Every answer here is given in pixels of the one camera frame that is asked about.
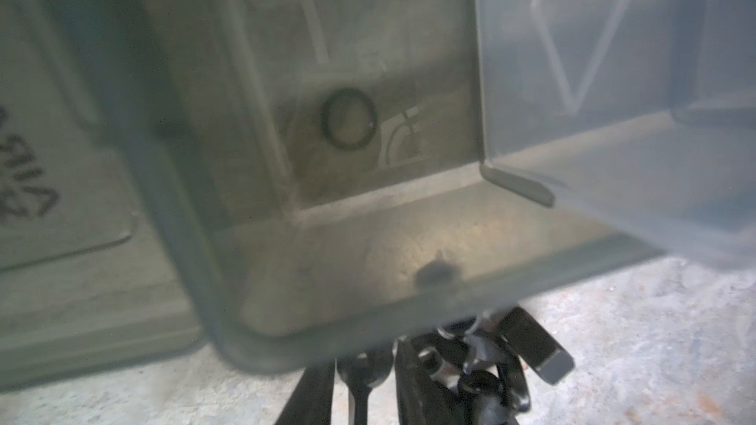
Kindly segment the black wing nut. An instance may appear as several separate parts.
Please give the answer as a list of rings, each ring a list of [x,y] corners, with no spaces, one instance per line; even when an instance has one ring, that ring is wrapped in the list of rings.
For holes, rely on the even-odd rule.
[[[393,365],[393,344],[383,344],[337,360],[337,372],[350,394],[351,425],[368,423],[369,396],[387,380]]]

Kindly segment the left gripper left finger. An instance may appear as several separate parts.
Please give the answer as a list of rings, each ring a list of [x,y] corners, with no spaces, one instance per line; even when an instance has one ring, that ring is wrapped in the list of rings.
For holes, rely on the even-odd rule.
[[[326,425],[332,420],[336,363],[305,368],[276,425]]]

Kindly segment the clear green organizer box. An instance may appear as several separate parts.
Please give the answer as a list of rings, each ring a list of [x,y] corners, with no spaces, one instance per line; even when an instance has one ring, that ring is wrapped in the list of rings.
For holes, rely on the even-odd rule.
[[[755,264],[755,0],[1,0],[1,388]]]

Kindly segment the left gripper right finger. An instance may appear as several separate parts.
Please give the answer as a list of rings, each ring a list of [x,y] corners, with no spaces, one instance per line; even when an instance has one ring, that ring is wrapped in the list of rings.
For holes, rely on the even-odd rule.
[[[397,342],[394,372],[400,424],[467,423],[462,401],[431,379],[407,340]]]

